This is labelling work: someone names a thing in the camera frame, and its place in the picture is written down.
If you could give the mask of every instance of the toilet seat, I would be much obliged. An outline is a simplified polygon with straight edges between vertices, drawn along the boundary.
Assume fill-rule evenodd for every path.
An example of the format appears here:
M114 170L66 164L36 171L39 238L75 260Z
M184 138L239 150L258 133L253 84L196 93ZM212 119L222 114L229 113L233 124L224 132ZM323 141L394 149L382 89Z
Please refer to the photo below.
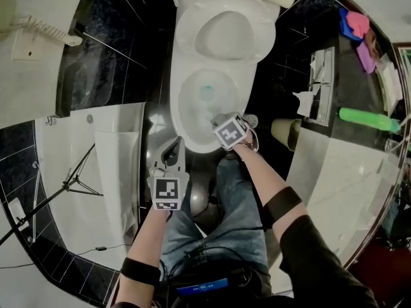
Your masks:
M271 51L275 41L275 20L262 0L198 0L191 5L177 23L175 38L181 50L189 55L212 60L201 55L195 47L198 33L211 19L224 12L244 16L254 36L254 48L242 59L220 60L229 64L256 64Z

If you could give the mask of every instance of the grab bar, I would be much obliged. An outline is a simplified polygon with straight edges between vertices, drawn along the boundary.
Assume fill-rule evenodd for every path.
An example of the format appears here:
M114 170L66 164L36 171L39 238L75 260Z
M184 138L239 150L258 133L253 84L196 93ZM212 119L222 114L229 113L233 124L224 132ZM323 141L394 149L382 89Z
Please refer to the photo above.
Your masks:
M36 177L36 187L34 189L34 200L33 200L33 209L37 207L37 195L39 194L39 185L40 185L40 165L37 161L33 163L33 167L37 170L37 177ZM37 232L36 232L36 214L33 216L33 237L31 238L31 243L36 241Z

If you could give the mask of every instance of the blue sponge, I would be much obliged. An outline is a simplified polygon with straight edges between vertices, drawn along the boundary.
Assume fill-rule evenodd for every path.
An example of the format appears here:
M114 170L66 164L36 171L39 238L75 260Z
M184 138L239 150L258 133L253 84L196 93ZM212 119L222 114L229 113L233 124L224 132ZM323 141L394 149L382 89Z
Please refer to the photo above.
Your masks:
M347 14L348 10L345 8L340 8L340 16L341 16L341 21L340 21L340 27L341 27L341 33L344 34L346 37L349 37L350 39L353 39L355 41L362 41L362 38L359 38L355 35L353 35L353 29L349 27L347 23Z

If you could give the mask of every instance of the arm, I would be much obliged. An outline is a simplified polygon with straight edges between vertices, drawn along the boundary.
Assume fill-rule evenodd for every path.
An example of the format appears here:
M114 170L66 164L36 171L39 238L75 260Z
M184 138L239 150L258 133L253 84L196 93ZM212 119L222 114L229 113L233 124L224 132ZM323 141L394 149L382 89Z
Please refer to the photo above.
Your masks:
M239 144L234 149L247 166L262 204L275 200L286 182L247 146ZM372 293L329 250L303 203L278 219L272 229L283 253L281 268L291 278L296 300L317 306L378 307Z
M266 205L276 194L288 187L286 182L268 165L260 154L248 147L239 144L234 150L244 161L249 170L252 182L256 186L261 203ZM303 203L298 204L289 213L274 223L272 229L280 242L285 230L298 218L307 215L307 209Z
M161 244L166 229L168 211L150 209L127 257L158 268ZM152 306L154 286L130 280L120 275L117 302L129 302L140 308Z

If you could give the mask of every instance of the hand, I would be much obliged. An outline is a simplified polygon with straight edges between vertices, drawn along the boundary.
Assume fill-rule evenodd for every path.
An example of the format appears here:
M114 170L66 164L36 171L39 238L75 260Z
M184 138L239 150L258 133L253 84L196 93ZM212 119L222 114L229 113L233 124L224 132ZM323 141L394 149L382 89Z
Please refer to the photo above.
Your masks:
M247 136L246 138L242 141L242 143L246 142L247 144L252 144L253 141L253 136L252 136L252 132L250 129L247 130ZM247 147L246 145L242 144L241 142L239 142L237 145L235 145L233 147L234 151L236 151L238 153L238 149L240 148L245 148L246 150L249 150L250 148Z

